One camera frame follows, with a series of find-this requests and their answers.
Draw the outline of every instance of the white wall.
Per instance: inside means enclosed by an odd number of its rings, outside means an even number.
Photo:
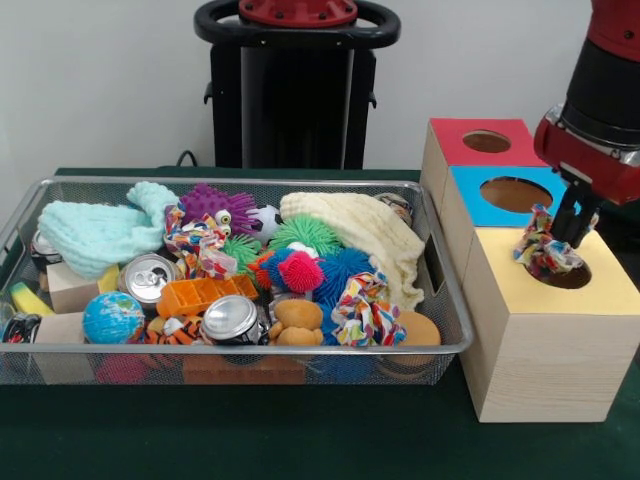
[[[213,164],[204,0],[0,2],[0,221],[15,192],[65,166]],[[386,0],[367,168],[417,168],[430,116],[523,117],[563,99],[588,0]]]

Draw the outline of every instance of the cream knit blanket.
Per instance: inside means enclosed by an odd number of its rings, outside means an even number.
[[[424,243],[381,201],[359,193],[298,192],[282,198],[280,214],[284,220],[299,214],[318,218],[347,247],[375,257],[372,263],[387,276],[390,300],[401,310],[414,310],[424,299],[413,287]]]

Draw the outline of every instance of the teddy bear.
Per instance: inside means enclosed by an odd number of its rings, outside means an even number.
[[[269,330],[269,345],[322,345],[322,309],[308,300],[293,298],[274,309],[276,323]]]

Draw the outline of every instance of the soccer ball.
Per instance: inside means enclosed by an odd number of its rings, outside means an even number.
[[[260,240],[263,245],[269,243],[273,234],[282,225],[280,210],[272,205],[258,205],[258,208],[247,210],[247,215],[256,220],[251,226],[251,235]]]

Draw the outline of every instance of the mint green towel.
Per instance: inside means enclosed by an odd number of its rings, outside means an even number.
[[[178,203],[171,190],[150,182],[136,183],[127,199],[140,210],[56,201],[44,208],[38,227],[73,271],[97,279],[115,263],[158,250],[165,207]]]

